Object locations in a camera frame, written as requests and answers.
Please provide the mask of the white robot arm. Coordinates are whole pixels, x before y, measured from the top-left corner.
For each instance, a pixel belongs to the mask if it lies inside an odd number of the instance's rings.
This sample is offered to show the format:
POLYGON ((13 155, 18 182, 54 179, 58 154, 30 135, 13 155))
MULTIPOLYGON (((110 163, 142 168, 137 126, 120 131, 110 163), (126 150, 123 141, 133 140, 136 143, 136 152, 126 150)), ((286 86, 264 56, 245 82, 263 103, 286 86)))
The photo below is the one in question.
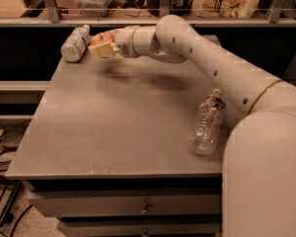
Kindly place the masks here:
POLYGON ((150 27, 92 37, 98 57, 190 60, 226 96, 231 132, 222 161, 223 237, 296 237, 296 86, 168 15, 150 27))

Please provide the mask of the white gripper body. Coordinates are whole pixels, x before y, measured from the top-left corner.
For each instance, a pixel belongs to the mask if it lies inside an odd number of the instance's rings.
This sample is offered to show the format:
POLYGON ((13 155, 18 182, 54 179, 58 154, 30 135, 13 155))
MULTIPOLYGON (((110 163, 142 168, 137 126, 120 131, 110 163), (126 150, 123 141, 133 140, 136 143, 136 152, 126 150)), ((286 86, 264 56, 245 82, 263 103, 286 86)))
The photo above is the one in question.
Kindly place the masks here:
POLYGON ((134 56, 132 47, 132 34, 133 29, 131 27, 126 27, 120 29, 114 37, 114 43, 118 49, 118 53, 126 58, 134 56))

